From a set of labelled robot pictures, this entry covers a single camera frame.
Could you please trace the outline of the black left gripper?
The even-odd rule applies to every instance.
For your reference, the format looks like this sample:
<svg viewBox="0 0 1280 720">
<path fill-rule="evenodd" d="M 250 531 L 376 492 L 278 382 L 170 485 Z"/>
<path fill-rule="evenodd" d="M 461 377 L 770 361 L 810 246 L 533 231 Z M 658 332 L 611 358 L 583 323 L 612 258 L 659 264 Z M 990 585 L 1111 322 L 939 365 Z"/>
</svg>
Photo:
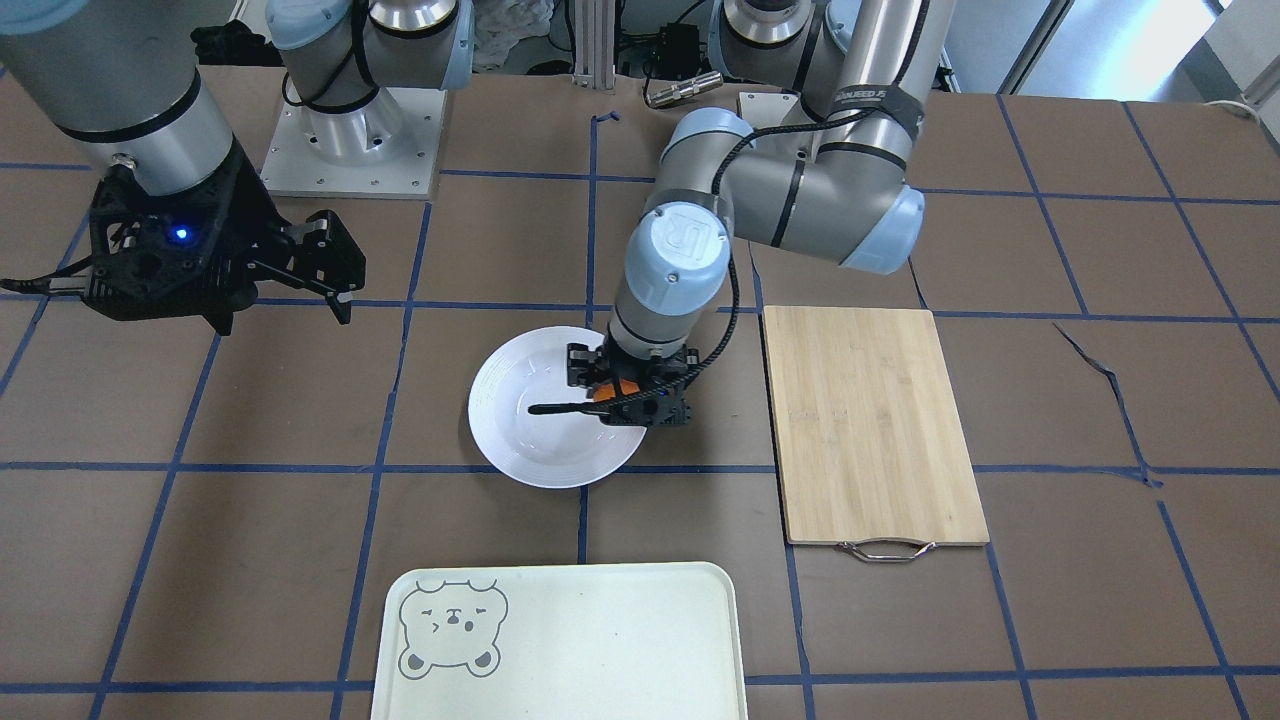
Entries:
<svg viewBox="0 0 1280 720">
<path fill-rule="evenodd" d="M 694 418 L 685 393 L 701 373 L 701 355 L 687 345 L 667 357 L 635 357 L 613 340 L 566 346 L 566 380 L 582 388 L 582 402 L 613 427 L 681 427 Z"/>
</svg>

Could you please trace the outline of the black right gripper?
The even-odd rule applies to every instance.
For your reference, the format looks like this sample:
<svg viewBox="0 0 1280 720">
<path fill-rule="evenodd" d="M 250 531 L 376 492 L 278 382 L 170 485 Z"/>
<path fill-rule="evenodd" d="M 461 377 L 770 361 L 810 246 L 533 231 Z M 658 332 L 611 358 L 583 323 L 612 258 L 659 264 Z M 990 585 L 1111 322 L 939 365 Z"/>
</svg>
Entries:
<svg viewBox="0 0 1280 720">
<path fill-rule="evenodd" d="M 238 140 L 210 177 L 178 193 L 147 193 L 141 169 L 115 160 L 96 188 L 84 305 L 118 322 L 202 316 L 229 334 L 257 282 L 274 281 L 323 297 L 351 323 L 362 250 L 330 209 L 288 225 Z"/>
</svg>

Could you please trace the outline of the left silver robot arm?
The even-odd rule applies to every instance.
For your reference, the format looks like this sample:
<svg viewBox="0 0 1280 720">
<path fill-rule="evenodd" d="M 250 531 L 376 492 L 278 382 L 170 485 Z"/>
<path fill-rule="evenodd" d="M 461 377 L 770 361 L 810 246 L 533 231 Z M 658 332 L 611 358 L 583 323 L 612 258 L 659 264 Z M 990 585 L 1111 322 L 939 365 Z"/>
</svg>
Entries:
<svg viewBox="0 0 1280 720">
<path fill-rule="evenodd" d="M 660 154 L 631 233 L 603 341 L 570 345 L 576 404 L 612 427 L 678 425 L 685 393 L 728 346 L 689 343 L 728 284 L 736 238 L 887 275 L 910 256 L 924 199 L 906 179 L 952 1 L 719 1 L 708 50 L 717 70 L 795 95 L 781 122 L 723 108 L 684 117 Z"/>
</svg>

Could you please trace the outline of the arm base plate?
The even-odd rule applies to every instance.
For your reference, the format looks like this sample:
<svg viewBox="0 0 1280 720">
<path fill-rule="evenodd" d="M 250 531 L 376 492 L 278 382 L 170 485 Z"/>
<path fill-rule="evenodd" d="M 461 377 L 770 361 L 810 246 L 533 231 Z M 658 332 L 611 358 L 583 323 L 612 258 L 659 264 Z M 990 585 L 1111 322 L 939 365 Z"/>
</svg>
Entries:
<svg viewBox="0 0 1280 720">
<path fill-rule="evenodd" d="M 381 88 L 365 108 L 282 109 L 261 178 L 278 197 L 428 200 L 449 92 Z"/>
<path fill-rule="evenodd" d="M 754 128 L 808 124 L 844 119 L 859 111 L 856 123 L 822 131 L 812 142 L 815 150 L 829 145 L 856 145 L 884 151 L 897 161 L 913 152 L 923 124 L 923 109 L 916 97 L 893 85 L 854 85 L 836 91 L 820 110 L 801 95 L 760 91 L 739 95 L 739 114 Z"/>
</svg>

